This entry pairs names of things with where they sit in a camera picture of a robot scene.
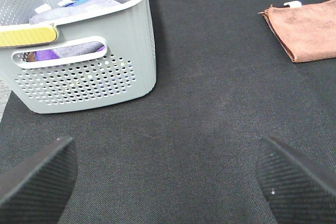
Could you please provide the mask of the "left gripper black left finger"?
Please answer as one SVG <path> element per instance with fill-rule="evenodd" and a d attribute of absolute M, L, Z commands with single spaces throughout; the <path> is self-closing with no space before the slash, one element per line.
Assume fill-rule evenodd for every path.
<path fill-rule="evenodd" d="M 58 223 L 77 175 L 72 137 L 57 139 L 1 174 L 1 223 Z"/>

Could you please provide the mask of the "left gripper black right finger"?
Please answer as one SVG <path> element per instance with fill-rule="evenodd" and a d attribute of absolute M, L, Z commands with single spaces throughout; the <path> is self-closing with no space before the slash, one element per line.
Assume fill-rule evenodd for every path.
<path fill-rule="evenodd" d="M 335 223 L 335 173 L 280 139 L 261 138 L 256 176 L 278 223 Z"/>

